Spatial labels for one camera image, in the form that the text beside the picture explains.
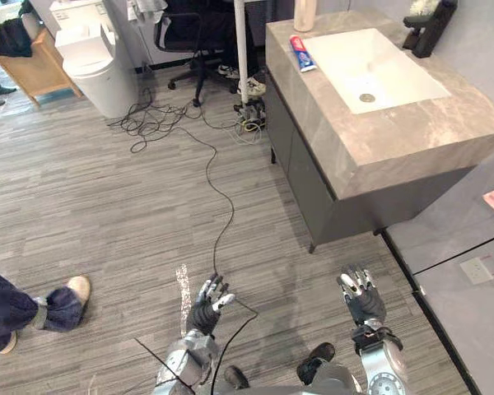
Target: white bottle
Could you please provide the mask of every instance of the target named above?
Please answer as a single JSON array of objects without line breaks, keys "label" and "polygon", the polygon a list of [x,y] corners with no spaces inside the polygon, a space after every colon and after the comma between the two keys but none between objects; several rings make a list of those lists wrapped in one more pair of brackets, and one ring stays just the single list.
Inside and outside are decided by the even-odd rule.
[{"label": "white bottle", "polygon": [[317,0],[295,0],[295,30],[309,31],[315,24]]}]

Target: dark gray cabinet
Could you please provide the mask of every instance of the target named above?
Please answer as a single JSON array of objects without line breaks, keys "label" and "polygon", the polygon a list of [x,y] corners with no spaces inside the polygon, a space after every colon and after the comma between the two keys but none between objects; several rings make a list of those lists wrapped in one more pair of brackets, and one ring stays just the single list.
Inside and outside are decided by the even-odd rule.
[{"label": "dark gray cabinet", "polygon": [[267,85],[265,101],[271,103],[266,106],[267,130],[270,130],[269,138],[273,146],[278,163],[287,174],[289,169],[289,155],[291,154],[291,139],[294,132],[298,132],[293,123],[286,106],[280,100],[274,84]]},{"label": "dark gray cabinet", "polygon": [[331,212],[335,196],[317,169],[298,131],[292,136],[287,180],[313,240],[322,239],[326,214]]},{"label": "dark gray cabinet", "polygon": [[270,74],[267,86],[267,132],[310,233],[310,252],[319,244],[413,218],[471,170],[337,199]]}]

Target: toothpaste tube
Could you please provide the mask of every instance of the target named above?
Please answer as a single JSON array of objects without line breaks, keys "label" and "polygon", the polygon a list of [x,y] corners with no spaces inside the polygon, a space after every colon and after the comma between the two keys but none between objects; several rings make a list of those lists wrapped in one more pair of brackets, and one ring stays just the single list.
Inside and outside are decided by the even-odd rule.
[{"label": "toothpaste tube", "polygon": [[305,49],[304,43],[297,35],[292,35],[289,39],[293,51],[295,51],[296,58],[298,59],[298,66],[301,72],[308,72],[309,70],[316,69],[316,64]]}]

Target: wall outlet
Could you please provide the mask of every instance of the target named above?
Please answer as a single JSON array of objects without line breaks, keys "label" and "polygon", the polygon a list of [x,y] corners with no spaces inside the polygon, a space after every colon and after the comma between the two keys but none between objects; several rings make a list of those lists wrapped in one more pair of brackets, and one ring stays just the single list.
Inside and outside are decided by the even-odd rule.
[{"label": "wall outlet", "polygon": [[490,281],[494,278],[479,257],[469,259],[459,265],[474,285]]}]

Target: sink drain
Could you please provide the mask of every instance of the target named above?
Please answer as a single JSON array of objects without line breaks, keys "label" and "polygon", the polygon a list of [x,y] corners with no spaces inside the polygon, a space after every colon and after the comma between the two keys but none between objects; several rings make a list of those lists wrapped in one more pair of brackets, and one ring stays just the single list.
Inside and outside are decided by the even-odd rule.
[{"label": "sink drain", "polygon": [[371,93],[363,93],[359,96],[359,99],[365,103],[373,103],[375,101],[375,96]]}]

